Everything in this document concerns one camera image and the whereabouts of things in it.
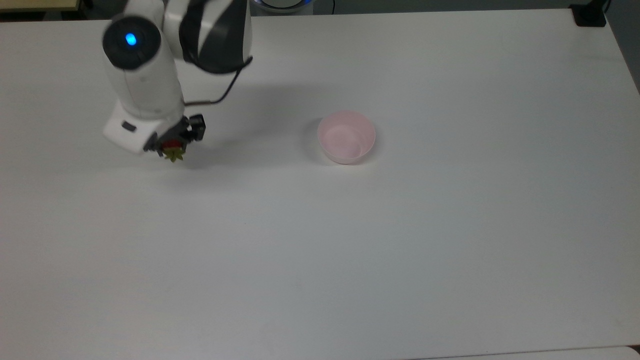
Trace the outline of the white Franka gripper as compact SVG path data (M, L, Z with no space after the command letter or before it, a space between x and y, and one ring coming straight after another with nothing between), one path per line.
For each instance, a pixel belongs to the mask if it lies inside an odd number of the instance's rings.
M173 127L173 138L185 147L192 142L202 141L207 126L203 114L186 117L180 112L174 112L167 117L140 118L125 110L121 101L117 100L112 114L103 126L103 136L133 154L151 152L165 157L165 151L173 148L173 145L167 145L172 141L167 132Z

